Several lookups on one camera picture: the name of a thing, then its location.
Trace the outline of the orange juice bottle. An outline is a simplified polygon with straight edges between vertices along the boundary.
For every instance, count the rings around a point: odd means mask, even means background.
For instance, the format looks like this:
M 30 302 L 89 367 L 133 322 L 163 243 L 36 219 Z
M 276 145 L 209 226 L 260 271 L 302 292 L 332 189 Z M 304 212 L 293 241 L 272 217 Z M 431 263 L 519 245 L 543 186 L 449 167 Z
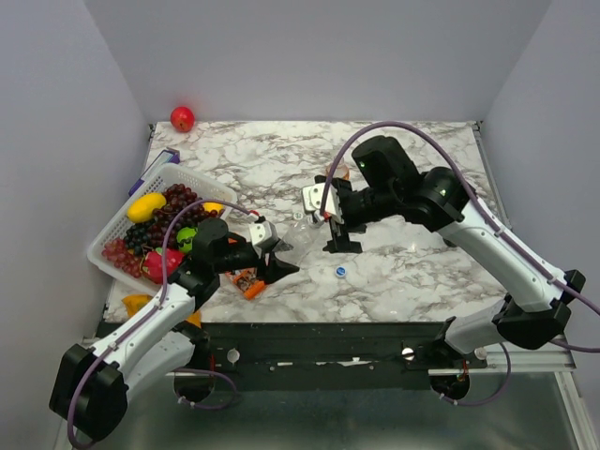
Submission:
M 330 164 L 325 173 L 326 175 L 331 174 L 333 178 L 350 179 L 350 168 L 343 159 L 337 165 Z

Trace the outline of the dark purple grape bunch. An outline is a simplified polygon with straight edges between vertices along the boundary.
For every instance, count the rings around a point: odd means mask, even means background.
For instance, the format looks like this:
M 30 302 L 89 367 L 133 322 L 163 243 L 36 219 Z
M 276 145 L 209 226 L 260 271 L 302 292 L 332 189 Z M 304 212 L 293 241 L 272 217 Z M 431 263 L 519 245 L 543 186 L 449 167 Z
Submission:
M 159 248 L 167 234 L 167 229 L 172 220 L 187 206 L 201 199 L 201 197 L 190 187 L 184 184 L 174 184 L 166 188 L 162 194 L 166 197 L 167 203 L 160 209 L 154 211 L 154 216 L 149 221 L 153 222 L 151 231 L 153 232 L 152 241 L 148 248 Z M 198 227 L 198 225 L 207 218 L 219 217 L 223 210 L 217 215 L 207 213 L 202 204 L 198 204 L 188 209 L 175 223 L 168 237 L 168 248 L 178 249 L 176 235 L 184 227 Z

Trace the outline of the green toy fruit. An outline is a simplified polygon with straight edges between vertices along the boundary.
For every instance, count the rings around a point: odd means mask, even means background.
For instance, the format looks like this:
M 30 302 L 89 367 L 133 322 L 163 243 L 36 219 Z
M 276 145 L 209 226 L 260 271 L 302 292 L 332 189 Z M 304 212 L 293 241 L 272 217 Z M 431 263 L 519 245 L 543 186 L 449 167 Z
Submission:
M 193 247 L 193 239 L 197 234 L 196 227 L 184 227 L 178 231 L 176 241 L 178 250 L 184 254 L 188 254 Z

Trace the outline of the white plastic basket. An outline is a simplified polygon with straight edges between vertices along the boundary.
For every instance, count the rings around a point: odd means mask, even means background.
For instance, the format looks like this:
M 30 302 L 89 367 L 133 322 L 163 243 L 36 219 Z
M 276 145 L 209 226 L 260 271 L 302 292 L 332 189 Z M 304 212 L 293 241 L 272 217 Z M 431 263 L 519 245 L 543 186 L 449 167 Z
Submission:
M 237 203 L 238 200 L 234 190 L 215 179 L 184 166 L 172 163 L 163 164 L 145 178 L 145 182 L 138 187 L 99 232 L 87 249 L 88 261 L 100 271 L 127 285 L 130 289 L 154 296 L 159 289 L 156 283 L 144 277 L 135 278 L 122 269 L 116 268 L 112 262 L 101 255 L 101 252 L 110 241 L 125 237 L 126 231 L 132 225 L 132 222 L 128 219 L 127 211 L 135 201 L 145 194 L 162 192 L 173 184 L 184 184 L 203 199 L 219 199 L 229 203 Z

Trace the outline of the black blue grape bunch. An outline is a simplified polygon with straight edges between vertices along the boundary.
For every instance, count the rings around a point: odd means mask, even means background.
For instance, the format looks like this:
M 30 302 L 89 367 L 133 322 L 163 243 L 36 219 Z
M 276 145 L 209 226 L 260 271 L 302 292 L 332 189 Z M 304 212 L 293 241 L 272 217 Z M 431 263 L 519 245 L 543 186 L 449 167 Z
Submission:
M 153 232 L 151 227 L 152 221 L 146 221 L 133 224 L 127 231 L 124 237 L 124 242 L 127 250 L 141 248 L 144 245 L 149 245 L 152 241 Z

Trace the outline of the red apple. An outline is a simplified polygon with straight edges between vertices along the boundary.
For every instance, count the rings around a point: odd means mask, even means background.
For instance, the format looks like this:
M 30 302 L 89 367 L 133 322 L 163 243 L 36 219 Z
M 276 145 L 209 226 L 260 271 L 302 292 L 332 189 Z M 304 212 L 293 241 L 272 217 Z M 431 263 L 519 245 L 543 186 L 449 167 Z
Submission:
M 170 122 L 177 132 L 188 133 L 194 127 L 195 115 L 190 108 L 178 106 L 172 110 Z

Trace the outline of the clear bottle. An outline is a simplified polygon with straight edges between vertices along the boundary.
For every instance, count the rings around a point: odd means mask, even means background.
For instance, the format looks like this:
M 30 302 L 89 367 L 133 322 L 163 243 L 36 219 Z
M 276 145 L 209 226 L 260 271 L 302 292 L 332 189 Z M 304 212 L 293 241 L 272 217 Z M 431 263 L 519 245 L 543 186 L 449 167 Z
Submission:
M 286 263 L 299 265 L 318 239 L 322 226 L 322 222 L 314 221 L 312 217 L 304 217 L 297 221 L 282 238 L 293 244 L 294 249 L 278 251 L 277 256 Z

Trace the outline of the purple white box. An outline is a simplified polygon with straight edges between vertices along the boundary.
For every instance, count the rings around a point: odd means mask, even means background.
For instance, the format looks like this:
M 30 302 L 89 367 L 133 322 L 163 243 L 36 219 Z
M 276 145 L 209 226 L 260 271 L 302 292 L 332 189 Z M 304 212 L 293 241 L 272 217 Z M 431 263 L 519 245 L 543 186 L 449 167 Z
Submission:
M 180 152 L 173 148 L 167 147 L 163 149 L 148 165 L 138 180 L 132 185 L 128 191 L 128 196 L 131 197 L 139 187 L 150 178 L 156 170 L 165 164 L 179 164 Z

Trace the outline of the black can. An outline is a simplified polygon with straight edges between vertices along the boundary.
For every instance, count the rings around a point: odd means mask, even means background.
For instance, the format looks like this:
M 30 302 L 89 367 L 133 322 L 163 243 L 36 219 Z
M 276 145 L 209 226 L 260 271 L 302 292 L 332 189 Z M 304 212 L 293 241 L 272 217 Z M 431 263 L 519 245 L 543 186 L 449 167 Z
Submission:
M 456 248 L 457 247 L 457 245 L 454 242 L 450 241 L 449 239 L 444 238 L 443 241 L 450 248 Z

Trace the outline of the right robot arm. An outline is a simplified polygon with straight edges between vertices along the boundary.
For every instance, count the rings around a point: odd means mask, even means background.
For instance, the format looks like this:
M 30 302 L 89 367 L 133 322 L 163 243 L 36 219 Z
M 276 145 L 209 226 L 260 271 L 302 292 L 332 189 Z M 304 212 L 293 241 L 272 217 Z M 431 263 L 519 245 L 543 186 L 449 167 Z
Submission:
M 450 368 L 479 347 L 509 342 L 537 350 L 555 342 L 571 318 L 585 277 L 544 262 L 496 219 L 453 164 L 419 172 L 401 144 L 383 135 L 352 152 L 367 187 L 318 177 L 303 195 L 306 209 L 330 224 L 330 253 L 361 251 L 349 238 L 371 222 L 401 216 L 463 249 L 506 291 L 503 300 L 447 320 L 431 344 L 433 360 Z

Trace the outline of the yellow lemon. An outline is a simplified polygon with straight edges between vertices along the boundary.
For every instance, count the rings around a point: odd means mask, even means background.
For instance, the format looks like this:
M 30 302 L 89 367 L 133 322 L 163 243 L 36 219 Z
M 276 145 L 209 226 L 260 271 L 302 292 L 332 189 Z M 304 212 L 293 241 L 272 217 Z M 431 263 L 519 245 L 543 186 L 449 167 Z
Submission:
M 218 202 L 204 202 L 202 207 L 207 213 L 215 213 L 217 215 L 224 209 L 224 206 Z

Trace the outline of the yellow mango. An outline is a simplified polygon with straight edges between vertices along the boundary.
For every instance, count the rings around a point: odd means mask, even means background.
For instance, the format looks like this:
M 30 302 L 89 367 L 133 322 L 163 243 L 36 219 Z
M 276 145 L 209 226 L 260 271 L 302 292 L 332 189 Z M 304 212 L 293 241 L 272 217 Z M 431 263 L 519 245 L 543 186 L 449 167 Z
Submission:
M 144 223 L 154 216 L 154 211 L 165 206 L 166 197 L 159 192 L 151 192 L 141 196 L 127 210 L 127 218 L 132 223 Z

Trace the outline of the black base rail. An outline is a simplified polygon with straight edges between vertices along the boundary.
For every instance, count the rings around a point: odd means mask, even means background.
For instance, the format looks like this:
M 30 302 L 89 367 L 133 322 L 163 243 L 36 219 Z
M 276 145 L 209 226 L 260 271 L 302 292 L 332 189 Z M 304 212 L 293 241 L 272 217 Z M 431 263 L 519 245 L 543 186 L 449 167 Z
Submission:
M 177 331 L 193 353 L 184 366 L 213 369 L 242 392 L 404 388 L 427 390 L 443 376 L 485 368 L 438 340 L 441 322 L 206 322 Z

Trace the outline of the orange snack box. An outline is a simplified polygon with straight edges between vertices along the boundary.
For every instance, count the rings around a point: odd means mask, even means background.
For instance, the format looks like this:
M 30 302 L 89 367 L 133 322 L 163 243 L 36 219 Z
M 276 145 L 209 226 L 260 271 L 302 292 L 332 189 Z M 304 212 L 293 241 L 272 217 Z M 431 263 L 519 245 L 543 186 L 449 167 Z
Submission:
M 241 240 L 242 242 L 247 241 L 241 235 L 236 233 L 230 233 L 228 235 L 228 239 L 229 238 Z M 247 300 L 254 299 L 266 288 L 265 283 L 256 277 L 253 269 L 226 273 L 226 277 Z

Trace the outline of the light red grape bunch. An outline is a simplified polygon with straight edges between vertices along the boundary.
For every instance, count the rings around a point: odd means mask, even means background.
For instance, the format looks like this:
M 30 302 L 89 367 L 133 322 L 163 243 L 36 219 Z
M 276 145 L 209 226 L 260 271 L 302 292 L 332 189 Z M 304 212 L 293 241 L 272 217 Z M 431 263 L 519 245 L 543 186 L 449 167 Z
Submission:
M 133 248 L 129 248 L 125 239 L 116 238 L 106 243 L 101 255 L 116 269 L 120 269 L 134 278 L 142 276 L 142 254 L 140 252 L 136 253 Z

